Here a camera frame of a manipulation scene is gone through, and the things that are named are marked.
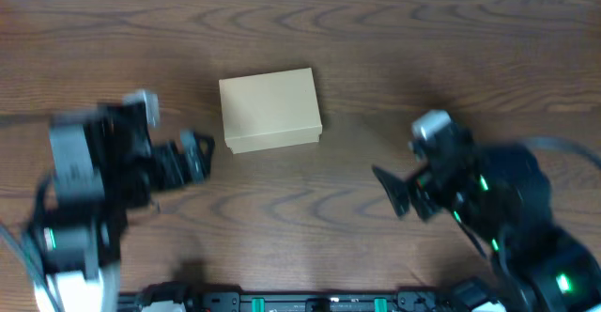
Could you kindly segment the brown cardboard box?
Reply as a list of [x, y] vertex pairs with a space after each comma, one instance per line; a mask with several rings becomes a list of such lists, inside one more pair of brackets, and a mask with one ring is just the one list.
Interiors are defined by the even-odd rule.
[[224, 142], [235, 154], [319, 141], [323, 126], [310, 68], [219, 81]]

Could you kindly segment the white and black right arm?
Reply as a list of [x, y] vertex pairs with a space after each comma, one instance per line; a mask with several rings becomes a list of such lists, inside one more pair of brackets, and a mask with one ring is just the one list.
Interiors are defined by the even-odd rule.
[[600, 265], [555, 222], [551, 184], [533, 150], [573, 153], [594, 166], [598, 154], [557, 137], [479, 144], [456, 124], [410, 147], [425, 164], [408, 178], [372, 168], [398, 217], [415, 210], [426, 222], [448, 211], [475, 248], [487, 243], [506, 309], [599, 310]]

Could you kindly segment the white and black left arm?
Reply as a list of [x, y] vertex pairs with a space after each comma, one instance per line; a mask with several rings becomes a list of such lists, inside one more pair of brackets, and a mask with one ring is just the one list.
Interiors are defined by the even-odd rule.
[[38, 185], [22, 244], [40, 308], [115, 311], [127, 212], [208, 179], [213, 137], [183, 131], [179, 144], [155, 146], [146, 108], [102, 103], [52, 117], [54, 168]]

